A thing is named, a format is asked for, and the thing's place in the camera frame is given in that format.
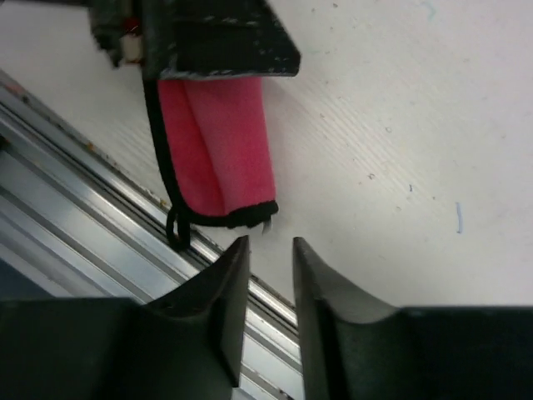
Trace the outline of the grey and pink towel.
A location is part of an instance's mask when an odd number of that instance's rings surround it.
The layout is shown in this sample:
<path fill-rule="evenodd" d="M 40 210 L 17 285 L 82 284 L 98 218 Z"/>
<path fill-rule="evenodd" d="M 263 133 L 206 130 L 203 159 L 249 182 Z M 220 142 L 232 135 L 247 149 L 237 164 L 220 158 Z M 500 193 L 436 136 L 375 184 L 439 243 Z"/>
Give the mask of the grey and pink towel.
<path fill-rule="evenodd" d="M 145 80 L 143 92 L 171 247 L 189 248 L 193 225 L 269 225 L 279 207 L 261 79 Z"/>

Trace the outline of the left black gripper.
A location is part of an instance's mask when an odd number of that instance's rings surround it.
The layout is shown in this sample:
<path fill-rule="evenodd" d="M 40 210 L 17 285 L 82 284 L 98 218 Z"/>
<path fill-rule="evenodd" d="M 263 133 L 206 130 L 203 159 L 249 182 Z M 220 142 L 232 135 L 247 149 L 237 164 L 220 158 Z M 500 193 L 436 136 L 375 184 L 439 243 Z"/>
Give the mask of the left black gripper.
<path fill-rule="evenodd" d="M 85 1 L 117 68 L 146 79 L 294 77 L 301 54 L 267 1 Z"/>

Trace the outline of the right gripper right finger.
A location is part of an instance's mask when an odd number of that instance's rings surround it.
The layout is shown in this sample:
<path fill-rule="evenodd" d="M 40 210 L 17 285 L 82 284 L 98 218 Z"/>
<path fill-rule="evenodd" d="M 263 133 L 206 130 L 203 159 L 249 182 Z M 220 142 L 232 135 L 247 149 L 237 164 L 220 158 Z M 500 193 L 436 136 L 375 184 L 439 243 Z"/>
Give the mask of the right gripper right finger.
<path fill-rule="evenodd" d="M 330 267 L 302 237 L 292 276 L 307 399 L 397 399 L 397 310 Z"/>

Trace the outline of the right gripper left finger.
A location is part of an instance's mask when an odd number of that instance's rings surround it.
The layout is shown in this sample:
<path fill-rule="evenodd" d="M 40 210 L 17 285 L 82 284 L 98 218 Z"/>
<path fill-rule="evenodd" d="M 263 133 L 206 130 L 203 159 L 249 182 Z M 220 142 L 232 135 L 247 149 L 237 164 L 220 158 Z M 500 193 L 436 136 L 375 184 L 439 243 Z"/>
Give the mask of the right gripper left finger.
<path fill-rule="evenodd" d="M 246 236 L 209 267 L 145 305 L 154 313 L 148 375 L 158 388 L 236 388 L 250 277 Z"/>

